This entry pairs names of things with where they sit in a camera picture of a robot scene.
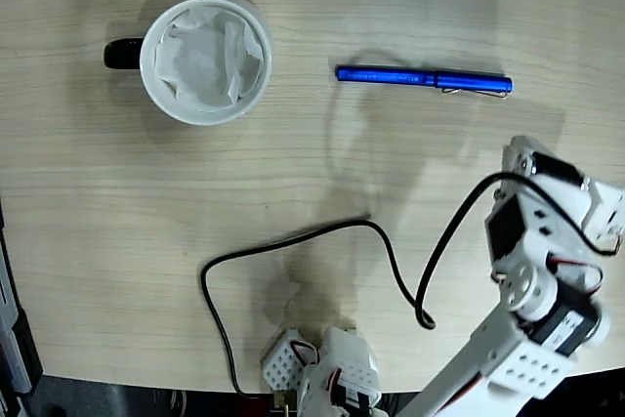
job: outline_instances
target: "table surface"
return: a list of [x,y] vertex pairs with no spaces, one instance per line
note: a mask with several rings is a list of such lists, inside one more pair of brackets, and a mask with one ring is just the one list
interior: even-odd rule
[[[216,128],[175,122],[104,44],[180,0],[0,0],[0,194],[21,301],[46,373],[231,390],[198,288],[211,258],[372,214],[416,287],[439,234],[501,148],[531,134],[625,184],[625,0],[251,0],[274,36],[262,102]],[[338,84],[337,63],[505,71],[505,101]],[[247,391],[286,327],[355,325],[385,391],[424,387],[495,305],[485,196],[431,284],[421,329],[380,240],[351,229],[215,269]],[[604,261],[609,338],[578,371],[625,365],[623,257]]]

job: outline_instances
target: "white robotic arm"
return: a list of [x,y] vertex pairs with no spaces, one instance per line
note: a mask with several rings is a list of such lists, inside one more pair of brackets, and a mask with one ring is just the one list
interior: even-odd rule
[[[527,185],[501,183],[485,221],[500,301],[399,417],[516,416],[571,372],[580,345],[595,347],[607,335],[609,316],[594,298],[604,274],[592,261],[599,250],[589,243],[618,247],[625,193],[528,137],[514,137],[504,148],[502,168],[542,188],[576,228]],[[299,416],[386,415],[374,408],[381,398],[378,371],[363,339],[330,327],[316,356],[303,359],[307,349],[314,348],[290,330],[264,362],[274,390],[299,390]]]
[[[591,240],[620,244],[623,190],[585,177],[527,137],[504,148],[502,166],[545,189]],[[499,304],[399,417],[515,416],[568,375],[580,345],[595,347],[607,335],[609,316],[593,298],[603,272],[538,194],[503,182],[485,225]]]

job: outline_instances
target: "white mug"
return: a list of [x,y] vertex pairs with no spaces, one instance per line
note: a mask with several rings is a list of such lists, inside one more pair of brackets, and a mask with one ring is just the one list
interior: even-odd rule
[[[199,110],[178,102],[171,88],[156,76],[156,46],[172,20],[191,7],[215,6],[230,10],[249,22],[263,48],[264,63],[252,92],[234,105],[213,112]],[[273,44],[269,26],[260,11],[246,0],[186,0],[163,12],[151,25],[144,38],[112,41],[104,48],[104,64],[115,69],[139,69],[147,94],[165,113],[179,121],[196,126],[214,126],[243,115],[261,99],[271,76]]]

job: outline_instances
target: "pen clip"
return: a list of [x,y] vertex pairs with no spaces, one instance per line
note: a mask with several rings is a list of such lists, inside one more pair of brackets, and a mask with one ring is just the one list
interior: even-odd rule
[[445,95],[451,95],[458,92],[471,92],[477,93],[478,95],[486,95],[488,97],[500,98],[502,100],[508,98],[508,92],[482,92],[480,90],[461,90],[459,88],[443,88],[441,89],[441,91],[445,93]]

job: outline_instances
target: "mug handle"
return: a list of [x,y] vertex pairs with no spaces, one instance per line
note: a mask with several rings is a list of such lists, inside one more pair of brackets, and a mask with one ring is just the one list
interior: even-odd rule
[[108,68],[138,70],[144,38],[124,38],[111,41],[104,48],[104,65]]

